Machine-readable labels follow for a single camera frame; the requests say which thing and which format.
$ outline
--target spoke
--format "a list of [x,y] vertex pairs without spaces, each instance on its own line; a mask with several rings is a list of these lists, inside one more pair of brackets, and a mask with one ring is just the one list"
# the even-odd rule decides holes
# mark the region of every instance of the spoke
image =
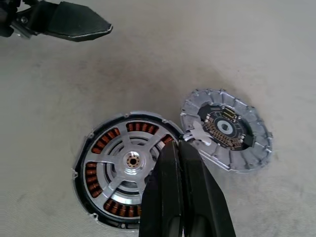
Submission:
[[140,195],[140,199],[142,199],[143,193],[144,193],[144,190],[145,190],[145,187],[146,187],[145,180],[138,180],[136,182],[136,185],[137,185],[137,187],[139,189],[138,192],[139,192],[139,195]]
[[94,200],[96,205],[103,206],[122,181],[124,181],[123,177],[116,176],[107,186],[103,187],[103,192]]
[[125,147],[126,146],[130,146],[131,142],[130,142],[128,131],[127,131],[127,128],[126,128],[126,123],[119,124],[118,125],[118,130],[119,130],[120,137],[122,138],[124,146]]
[[112,163],[113,164],[116,159],[117,159],[116,156],[89,153],[86,156],[85,163],[97,162],[97,163]]
[[154,134],[154,136],[152,136],[145,144],[144,149],[150,150],[151,148],[153,148],[166,134],[167,131],[165,131],[162,128],[159,128],[159,130]]

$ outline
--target floor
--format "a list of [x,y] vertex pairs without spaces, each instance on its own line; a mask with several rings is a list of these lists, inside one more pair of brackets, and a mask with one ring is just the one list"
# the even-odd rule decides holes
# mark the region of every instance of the floor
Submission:
[[95,41],[0,39],[4,236],[136,237],[94,223],[71,167],[92,127],[147,110],[179,123],[195,88],[255,106],[272,162],[246,175],[209,164],[238,237],[316,235],[314,0],[73,0],[113,23]]

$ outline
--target center hole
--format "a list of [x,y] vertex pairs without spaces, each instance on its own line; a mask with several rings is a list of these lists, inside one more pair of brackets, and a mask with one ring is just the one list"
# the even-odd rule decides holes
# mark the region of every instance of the center hole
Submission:
[[226,124],[222,124],[222,129],[224,129],[225,131],[228,130],[228,126]]
[[135,158],[130,159],[130,163],[131,163],[132,165],[136,164],[136,159],[135,159]]

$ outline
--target circuit board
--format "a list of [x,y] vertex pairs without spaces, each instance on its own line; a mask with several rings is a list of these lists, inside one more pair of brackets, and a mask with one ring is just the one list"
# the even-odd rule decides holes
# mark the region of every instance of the circuit board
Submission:
[[231,108],[205,105],[200,108],[198,115],[204,131],[222,147],[242,151],[253,146],[255,139],[250,126]]

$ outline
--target center hub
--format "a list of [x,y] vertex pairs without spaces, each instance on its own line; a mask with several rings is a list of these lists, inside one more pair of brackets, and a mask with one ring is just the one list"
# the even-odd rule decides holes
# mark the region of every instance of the center hub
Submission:
[[139,154],[137,152],[129,152],[126,154],[126,163],[130,168],[137,168],[140,165]]

